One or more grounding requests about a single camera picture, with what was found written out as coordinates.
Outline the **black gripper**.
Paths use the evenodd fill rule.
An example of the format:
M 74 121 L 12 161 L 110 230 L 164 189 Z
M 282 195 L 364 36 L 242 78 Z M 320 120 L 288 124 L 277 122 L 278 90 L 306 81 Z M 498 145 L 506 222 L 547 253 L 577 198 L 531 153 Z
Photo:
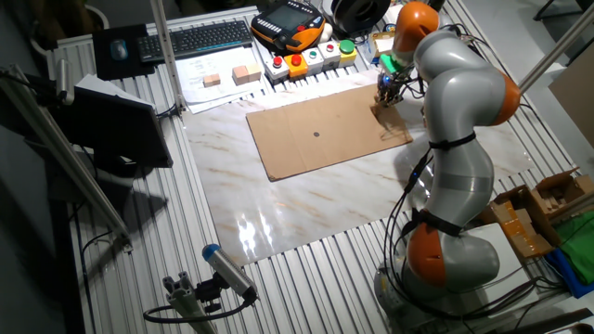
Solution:
M 387 74 L 381 72 L 377 80 L 377 93 L 375 99 L 382 107 L 386 106 L 386 100 L 392 100 L 392 106 L 397 105 L 403 97 L 403 88 L 406 77 L 403 75 Z

